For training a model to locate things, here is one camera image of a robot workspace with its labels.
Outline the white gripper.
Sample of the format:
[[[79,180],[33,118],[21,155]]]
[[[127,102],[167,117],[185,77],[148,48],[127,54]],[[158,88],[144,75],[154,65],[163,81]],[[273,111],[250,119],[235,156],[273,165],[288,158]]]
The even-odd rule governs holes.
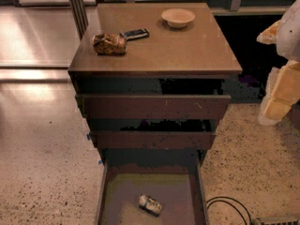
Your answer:
[[[289,59],[282,68],[273,67],[268,75],[258,122],[274,126],[300,99],[300,0],[256,38],[262,44],[277,44],[277,54]]]

